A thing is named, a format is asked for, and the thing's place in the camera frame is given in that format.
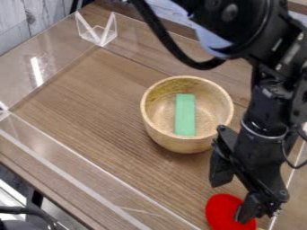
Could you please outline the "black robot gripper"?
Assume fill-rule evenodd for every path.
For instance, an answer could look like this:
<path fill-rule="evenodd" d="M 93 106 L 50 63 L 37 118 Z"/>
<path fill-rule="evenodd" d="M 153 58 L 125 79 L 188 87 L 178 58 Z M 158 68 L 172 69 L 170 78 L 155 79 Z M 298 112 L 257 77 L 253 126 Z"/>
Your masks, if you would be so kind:
<path fill-rule="evenodd" d="M 273 217 L 290 201 L 281 167 L 289 161 L 300 129 L 297 124 L 281 136 L 269 137 L 250 131 L 245 123 L 240 133 L 225 125 L 218 127 L 209 180 L 213 188 L 230 183 L 234 177 L 241 180 L 249 192 L 234 220 L 245 225 L 254 218 Z"/>

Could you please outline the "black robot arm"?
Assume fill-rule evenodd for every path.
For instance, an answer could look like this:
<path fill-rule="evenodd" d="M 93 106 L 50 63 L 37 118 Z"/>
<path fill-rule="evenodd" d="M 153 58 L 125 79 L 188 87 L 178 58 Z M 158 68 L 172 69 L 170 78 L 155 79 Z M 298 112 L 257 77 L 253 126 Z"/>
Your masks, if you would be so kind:
<path fill-rule="evenodd" d="M 307 123 L 307 26 L 294 19 L 289 0 L 173 0 L 197 25 L 200 41 L 216 56 L 190 61 L 214 68 L 232 58 L 253 65 L 252 100 L 240 131 L 221 125 L 214 139 L 210 182 L 240 179 L 249 190 L 230 216 L 246 224 L 274 216 L 290 194 L 281 167 Z"/>

